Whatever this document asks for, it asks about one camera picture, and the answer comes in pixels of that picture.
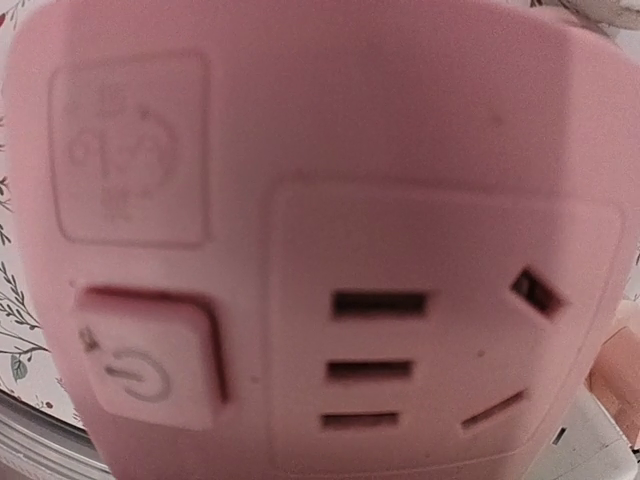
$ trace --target power button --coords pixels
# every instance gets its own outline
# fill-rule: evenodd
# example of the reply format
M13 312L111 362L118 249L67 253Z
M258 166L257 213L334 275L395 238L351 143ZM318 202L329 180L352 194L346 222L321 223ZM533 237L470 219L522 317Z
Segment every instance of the power button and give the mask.
M188 301L86 293L75 314L105 410L191 430L212 427L219 370L207 311Z

